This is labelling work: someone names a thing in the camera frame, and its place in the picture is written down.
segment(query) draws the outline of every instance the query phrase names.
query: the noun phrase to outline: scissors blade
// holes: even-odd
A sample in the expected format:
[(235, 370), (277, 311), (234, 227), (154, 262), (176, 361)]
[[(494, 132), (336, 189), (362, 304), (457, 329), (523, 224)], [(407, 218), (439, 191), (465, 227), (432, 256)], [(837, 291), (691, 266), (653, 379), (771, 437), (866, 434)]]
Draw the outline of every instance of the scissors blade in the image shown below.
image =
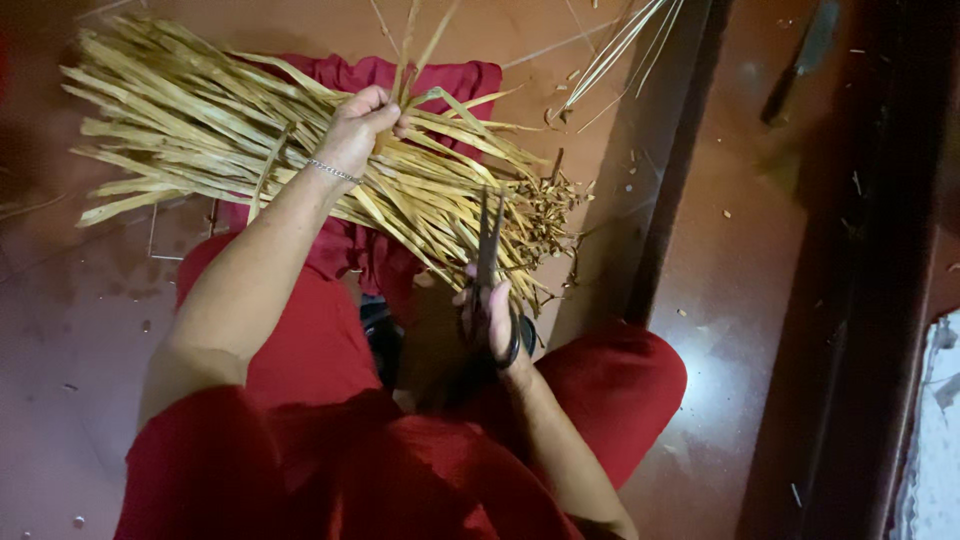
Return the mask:
[(500, 245), (500, 226), (503, 224), (503, 193), (500, 193), (496, 222), (490, 233), (489, 212), (487, 210), (487, 189), (483, 193), (483, 209), (480, 212), (480, 254), (477, 260), (476, 284), (480, 288), (493, 287), (493, 274), (496, 270), (496, 253)]

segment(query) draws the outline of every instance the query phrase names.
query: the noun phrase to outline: knee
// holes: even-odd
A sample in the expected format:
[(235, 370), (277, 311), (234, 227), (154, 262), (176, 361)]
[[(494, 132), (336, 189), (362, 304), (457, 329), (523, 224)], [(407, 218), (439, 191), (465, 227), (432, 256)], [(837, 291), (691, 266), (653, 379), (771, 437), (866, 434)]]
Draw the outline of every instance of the knee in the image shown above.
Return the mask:
[(643, 327), (626, 323), (616, 325), (606, 338), (610, 347), (642, 368), (647, 391), (680, 406), (686, 390), (686, 366), (669, 343)]

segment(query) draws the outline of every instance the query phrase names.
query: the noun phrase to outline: wrist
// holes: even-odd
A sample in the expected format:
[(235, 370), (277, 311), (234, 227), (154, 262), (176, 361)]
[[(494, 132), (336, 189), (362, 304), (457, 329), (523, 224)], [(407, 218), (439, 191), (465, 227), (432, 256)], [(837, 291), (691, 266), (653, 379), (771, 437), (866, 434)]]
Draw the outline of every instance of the wrist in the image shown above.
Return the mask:
[(366, 160), (358, 164), (355, 160), (351, 160), (349, 156), (345, 156), (344, 152), (337, 151), (336, 148), (318, 148), (314, 152), (313, 159), (342, 173), (349, 174), (357, 180), (363, 177), (363, 173), (367, 169)]
[(499, 371), (499, 376), (509, 389), (524, 394), (533, 385), (536, 369), (526, 351), (521, 350), (514, 363)]
[(320, 190), (323, 196), (329, 196), (334, 200), (339, 199), (356, 187), (353, 182), (330, 174), (310, 163), (307, 163), (301, 172), (310, 184)]

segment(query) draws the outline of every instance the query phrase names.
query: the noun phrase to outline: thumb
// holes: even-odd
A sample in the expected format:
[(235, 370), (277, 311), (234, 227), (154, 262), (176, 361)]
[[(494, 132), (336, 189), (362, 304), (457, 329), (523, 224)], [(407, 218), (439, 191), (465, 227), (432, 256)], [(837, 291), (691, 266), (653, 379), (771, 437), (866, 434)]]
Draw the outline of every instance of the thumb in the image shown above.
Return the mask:
[(490, 295), (490, 348), (496, 357), (501, 358), (507, 354), (513, 331), (513, 321), (510, 319), (510, 281), (504, 280), (493, 288)]
[(391, 103), (380, 110), (375, 110), (364, 116), (367, 125), (376, 133), (385, 132), (393, 128), (399, 118), (400, 106), (396, 103)]

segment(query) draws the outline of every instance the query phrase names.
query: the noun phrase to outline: scissors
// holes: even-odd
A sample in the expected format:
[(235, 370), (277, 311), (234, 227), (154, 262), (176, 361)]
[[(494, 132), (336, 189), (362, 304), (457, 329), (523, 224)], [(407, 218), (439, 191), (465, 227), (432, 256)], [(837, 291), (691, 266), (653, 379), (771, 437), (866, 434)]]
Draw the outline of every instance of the scissors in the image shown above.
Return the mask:
[(470, 328), (468, 329), (468, 343), (477, 352), (490, 356), (498, 369), (506, 369), (516, 360), (520, 349), (519, 323), (516, 313), (510, 309), (510, 345), (507, 356), (497, 360), (490, 351), (490, 315), (485, 308), (485, 299), (488, 302), (493, 287), (496, 285), (496, 259), (500, 246), (500, 227), (503, 225), (504, 194), (499, 193), (499, 205), (496, 211), (496, 221), (493, 231), (490, 230), (490, 211), (488, 210), (489, 192), (484, 187), (480, 202), (480, 249), (477, 255), (477, 275), (470, 283)]

